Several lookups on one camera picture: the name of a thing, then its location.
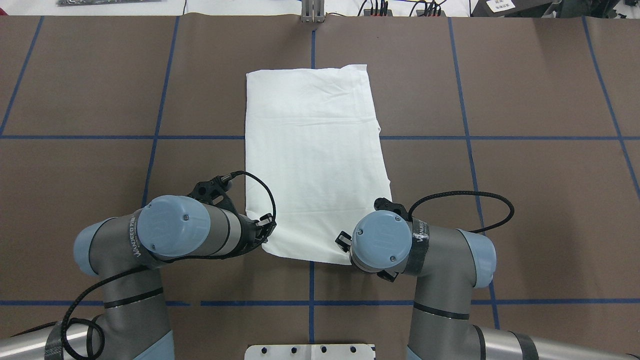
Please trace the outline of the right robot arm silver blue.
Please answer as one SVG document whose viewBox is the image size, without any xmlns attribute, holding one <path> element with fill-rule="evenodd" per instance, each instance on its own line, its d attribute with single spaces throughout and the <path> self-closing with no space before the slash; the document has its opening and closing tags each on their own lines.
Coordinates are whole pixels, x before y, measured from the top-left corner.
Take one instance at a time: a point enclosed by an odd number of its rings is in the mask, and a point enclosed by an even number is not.
<svg viewBox="0 0 640 360">
<path fill-rule="evenodd" d="M 637 360 L 614 353 L 551 341 L 525 333 L 484 328 L 470 322 L 474 289 L 493 280 L 497 254 L 482 228 L 432 226 L 414 216 L 426 202 L 409 209 L 386 198 L 374 201 L 351 233 L 336 245 L 362 272 L 393 282 L 416 278 L 407 360 Z"/>
</svg>

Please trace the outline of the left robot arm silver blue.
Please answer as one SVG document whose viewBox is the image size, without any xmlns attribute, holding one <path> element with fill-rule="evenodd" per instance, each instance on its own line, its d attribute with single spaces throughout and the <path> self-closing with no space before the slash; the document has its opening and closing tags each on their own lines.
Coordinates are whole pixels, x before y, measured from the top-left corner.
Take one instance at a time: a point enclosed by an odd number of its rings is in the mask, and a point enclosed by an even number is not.
<svg viewBox="0 0 640 360">
<path fill-rule="evenodd" d="M 74 260 L 99 277 L 68 307 L 62 319 L 1 341 L 3 360 L 173 360 L 160 269 L 183 260 L 224 260 L 246 255 L 268 241 L 271 212 L 259 219 L 240 214 L 227 191 L 245 171 L 199 182 L 186 196 L 165 194 L 135 212 L 84 228 Z"/>
</svg>

